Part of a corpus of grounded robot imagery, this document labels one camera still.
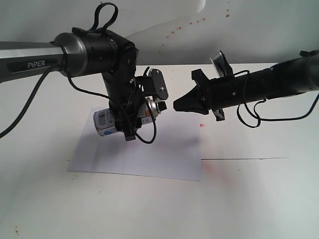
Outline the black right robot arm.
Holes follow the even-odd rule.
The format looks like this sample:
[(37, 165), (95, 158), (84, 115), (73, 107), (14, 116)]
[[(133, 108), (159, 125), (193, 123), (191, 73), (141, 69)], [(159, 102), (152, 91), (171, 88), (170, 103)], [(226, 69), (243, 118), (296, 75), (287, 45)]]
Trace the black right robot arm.
[(234, 73), (220, 51), (211, 59), (219, 77), (209, 79), (201, 69), (193, 70), (196, 86), (173, 102), (177, 112), (207, 115), (213, 111), (217, 121), (225, 119), (224, 108), (245, 103), (290, 97), (319, 89), (319, 52), (301, 51), (300, 57), (256, 72)]

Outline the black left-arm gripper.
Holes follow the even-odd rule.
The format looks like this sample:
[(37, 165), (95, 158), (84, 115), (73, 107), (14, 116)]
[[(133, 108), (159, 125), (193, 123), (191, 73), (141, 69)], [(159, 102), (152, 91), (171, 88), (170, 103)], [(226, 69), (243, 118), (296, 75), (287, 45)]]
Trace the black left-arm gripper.
[(144, 103), (142, 94), (135, 82), (118, 77), (108, 79), (109, 108), (115, 117), (116, 129), (124, 133), (125, 140), (135, 140), (136, 131), (141, 127), (137, 114)]

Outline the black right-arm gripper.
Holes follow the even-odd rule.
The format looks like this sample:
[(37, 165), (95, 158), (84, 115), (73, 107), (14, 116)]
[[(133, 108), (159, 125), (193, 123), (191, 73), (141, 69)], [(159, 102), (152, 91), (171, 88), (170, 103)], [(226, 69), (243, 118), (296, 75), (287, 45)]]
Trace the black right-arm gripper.
[(176, 112), (191, 112), (202, 115), (212, 111), (216, 121), (225, 120), (223, 109), (227, 104), (234, 105), (239, 96), (239, 78), (246, 79), (249, 71), (244, 70), (220, 78), (208, 79), (201, 69), (193, 70), (191, 78), (196, 86), (184, 96), (173, 102)]

